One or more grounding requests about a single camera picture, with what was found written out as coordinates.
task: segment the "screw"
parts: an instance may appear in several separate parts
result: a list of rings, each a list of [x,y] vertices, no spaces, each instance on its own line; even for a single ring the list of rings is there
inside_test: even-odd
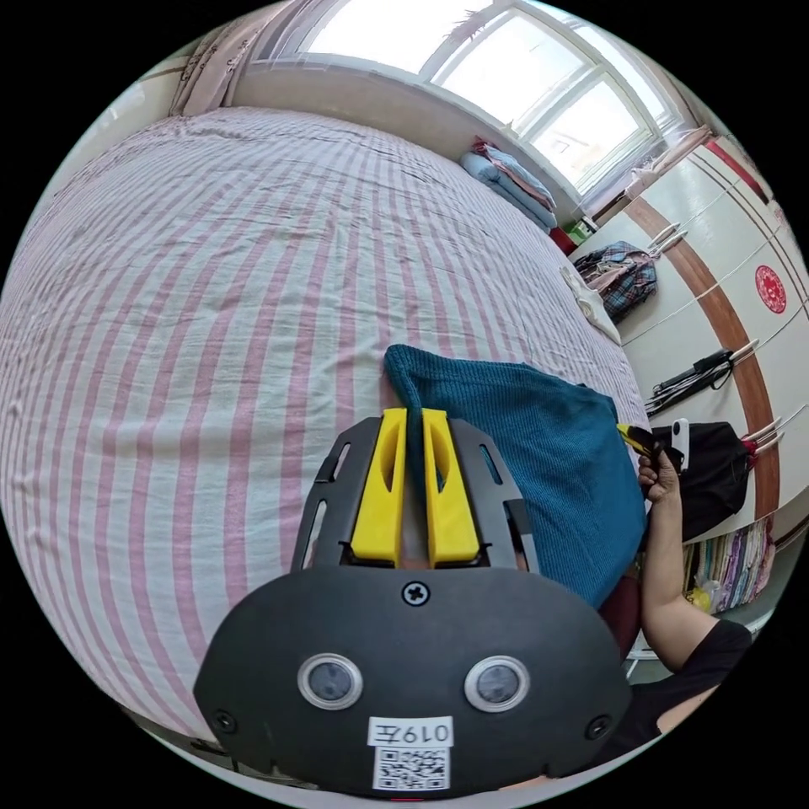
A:
[[[585,731],[585,736],[591,741],[595,742],[597,739],[600,739],[608,730],[609,726],[612,724],[612,720],[609,716],[597,716],[588,726],[587,730]]]
[[[236,732],[236,720],[226,710],[218,710],[213,716],[213,723],[221,733]]]
[[[430,589],[420,581],[412,581],[404,586],[402,598],[411,607],[420,607],[422,604],[426,604],[430,598]]]

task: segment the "window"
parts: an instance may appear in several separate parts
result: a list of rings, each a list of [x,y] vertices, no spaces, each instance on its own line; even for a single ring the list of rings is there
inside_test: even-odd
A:
[[[320,0],[281,58],[390,68],[533,153],[583,209],[683,124],[636,51],[530,0]],[[322,55],[328,54],[325,60]]]
[[[624,54],[619,51],[600,31],[596,31],[589,25],[581,25],[576,28],[576,33],[586,42],[589,42],[603,57],[614,67],[621,76],[626,79],[629,86],[638,94],[643,105],[649,110],[651,116],[656,120],[667,117],[667,110],[662,101],[651,88],[649,82],[640,75],[640,71],[635,67]]]
[[[531,143],[584,193],[592,185],[597,167],[642,134],[642,126],[618,94],[601,82],[567,107]]]
[[[482,38],[441,85],[507,124],[568,83],[583,66],[580,56],[535,20],[515,14]]]
[[[349,0],[306,49],[418,73],[442,41],[491,0]]]

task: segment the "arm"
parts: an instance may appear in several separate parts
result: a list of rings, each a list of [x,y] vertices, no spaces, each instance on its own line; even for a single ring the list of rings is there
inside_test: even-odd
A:
[[[660,473],[641,465],[641,483],[650,482],[653,502],[640,591],[641,627],[651,649],[671,672],[678,672],[714,628],[717,619],[683,597],[683,504],[679,480],[665,455]]]

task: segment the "bed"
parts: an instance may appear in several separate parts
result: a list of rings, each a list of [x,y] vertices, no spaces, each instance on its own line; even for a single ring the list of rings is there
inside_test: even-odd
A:
[[[393,343],[527,362],[647,426],[566,261],[459,165],[316,115],[173,117],[82,170],[0,298],[0,503],[87,674],[212,738],[212,633],[289,568],[336,435],[397,404]]]

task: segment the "plaid bag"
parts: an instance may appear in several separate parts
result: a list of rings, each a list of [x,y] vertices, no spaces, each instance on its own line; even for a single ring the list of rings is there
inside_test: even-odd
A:
[[[657,292],[655,260],[627,242],[615,242],[583,255],[574,263],[584,282],[598,289],[613,323],[620,323],[634,308]],[[607,286],[599,288],[599,277],[613,274]]]

